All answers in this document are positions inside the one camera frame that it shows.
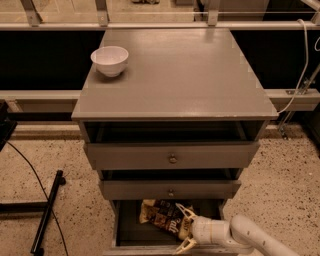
package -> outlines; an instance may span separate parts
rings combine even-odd
[[[185,203],[184,206],[193,210],[191,205]],[[152,223],[180,240],[184,240],[189,235],[191,227],[191,222],[176,206],[176,201],[171,200],[143,200],[139,221]]]

black panel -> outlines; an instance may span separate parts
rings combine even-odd
[[[232,34],[265,89],[296,87],[305,65],[303,30],[233,31]],[[319,36],[320,31],[308,31],[308,77],[319,64],[320,52],[314,50]]]
[[[1,31],[1,90],[81,90],[104,31]]]

speckled floor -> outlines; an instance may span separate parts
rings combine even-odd
[[[224,208],[225,219],[245,214],[301,256],[320,255],[319,151],[299,125],[284,141],[268,126],[261,147],[242,173],[242,186]],[[111,244],[114,216],[98,189],[98,176],[82,149],[78,127],[18,125],[10,142],[34,165],[47,192],[61,169],[54,211],[70,256],[102,255]],[[0,203],[41,201],[44,195],[26,162],[9,146],[0,152]],[[39,215],[0,216],[0,255],[30,255]],[[45,255],[64,255],[51,219],[43,242]],[[254,252],[251,256],[261,255]]]

black stand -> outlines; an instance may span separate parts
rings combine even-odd
[[[66,184],[66,180],[62,177],[63,171],[57,171],[54,179],[51,192],[48,198],[48,202],[34,202],[34,203],[12,203],[12,204],[0,204],[1,213],[26,213],[26,212],[43,212],[42,218],[39,224],[39,228],[34,239],[31,253],[35,256],[44,255],[44,250],[41,248],[41,243],[44,237],[44,233],[52,212],[54,200],[56,198],[60,185]]]

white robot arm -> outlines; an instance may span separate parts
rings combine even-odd
[[[192,235],[182,242],[176,254],[185,252],[197,244],[220,244],[232,252],[241,254],[250,254],[255,248],[264,256],[299,256],[241,214],[233,217],[229,223],[197,216],[181,204],[176,205],[192,221]]]

